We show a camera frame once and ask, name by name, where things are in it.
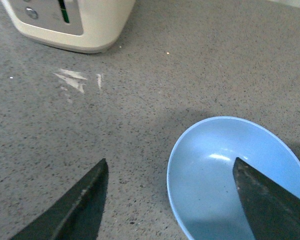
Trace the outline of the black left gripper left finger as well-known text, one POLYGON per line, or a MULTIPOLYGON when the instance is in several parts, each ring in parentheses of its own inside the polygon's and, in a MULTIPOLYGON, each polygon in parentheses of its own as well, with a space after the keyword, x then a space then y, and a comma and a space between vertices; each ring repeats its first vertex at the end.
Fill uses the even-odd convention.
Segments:
POLYGON ((12 240, 95 240, 103 217, 109 167, 101 159, 12 240))

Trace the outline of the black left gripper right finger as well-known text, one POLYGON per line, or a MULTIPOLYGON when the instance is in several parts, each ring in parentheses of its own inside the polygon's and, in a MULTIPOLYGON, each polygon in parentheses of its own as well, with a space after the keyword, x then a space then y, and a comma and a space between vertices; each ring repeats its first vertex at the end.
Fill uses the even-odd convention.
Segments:
POLYGON ((299 197, 239 157, 232 174, 255 239, 300 240, 299 197))

